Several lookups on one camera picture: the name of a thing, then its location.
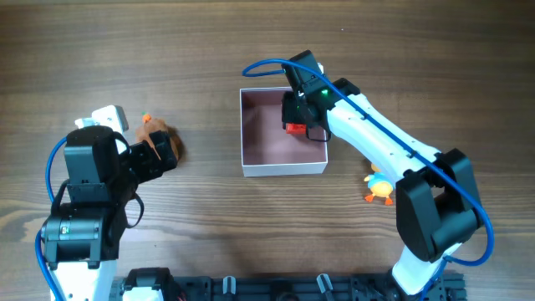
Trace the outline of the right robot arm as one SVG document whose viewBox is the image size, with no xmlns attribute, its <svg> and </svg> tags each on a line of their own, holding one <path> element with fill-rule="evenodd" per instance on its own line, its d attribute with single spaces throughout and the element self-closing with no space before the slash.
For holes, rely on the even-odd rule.
<svg viewBox="0 0 535 301">
<path fill-rule="evenodd" d="M 476 260 L 454 252 L 480 228 L 493 237 L 480 201 L 470 160 L 458 149 L 443 153 L 385 118 L 360 89 L 332 81 L 309 50 L 281 61 L 292 91 L 282 100 L 284 125 L 321 128 L 345 140 L 374 166 L 371 186 L 387 184 L 394 197 L 396 227 L 404 249 L 393 268 L 364 289 L 388 300 L 445 300 L 451 295 L 443 275 L 448 263 L 478 266 L 492 252 L 488 242 Z"/>
</svg>

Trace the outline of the brown plush toy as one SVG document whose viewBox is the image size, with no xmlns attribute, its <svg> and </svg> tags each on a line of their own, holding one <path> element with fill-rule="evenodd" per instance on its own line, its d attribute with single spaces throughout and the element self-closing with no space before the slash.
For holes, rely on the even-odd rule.
<svg viewBox="0 0 535 301">
<path fill-rule="evenodd" d="M 171 139 L 171 148 L 177 160 L 181 158 L 181 138 L 175 127 L 168 125 L 163 119 L 152 117 L 150 114 L 142 115 L 142 125 L 135 131 L 136 142 L 146 140 L 149 146 L 156 152 L 155 143 L 150 138 L 150 134 L 157 131 L 166 132 Z"/>
</svg>

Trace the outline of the red toy truck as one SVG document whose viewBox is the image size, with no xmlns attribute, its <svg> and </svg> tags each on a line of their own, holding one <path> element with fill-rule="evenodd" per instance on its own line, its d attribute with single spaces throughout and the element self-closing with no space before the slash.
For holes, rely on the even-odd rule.
<svg viewBox="0 0 535 301">
<path fill-rule="evenodd" d="M 289 135 L 305 135 L 307 126 L 305 124 L 286 123 L 285 131 Z"/>
</svg>

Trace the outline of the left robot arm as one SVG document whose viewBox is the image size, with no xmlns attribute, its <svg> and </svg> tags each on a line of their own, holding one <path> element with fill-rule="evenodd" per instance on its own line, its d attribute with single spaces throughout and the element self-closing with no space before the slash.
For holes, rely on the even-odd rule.
<svg viewBox="0 0 535 301">
<path fill-rule="evenodd" d="M 50 215 L 35 239 L 38 264 L 54 300 L 102 300 L 114 281 L 120 239 L 132 225 L 128 202 L 139 184 L 177 166 L 163 130 L 126 145 L 108 126 L 92 125 L 60 141 L 69 177 L 51 193 Z"/>
</svg>

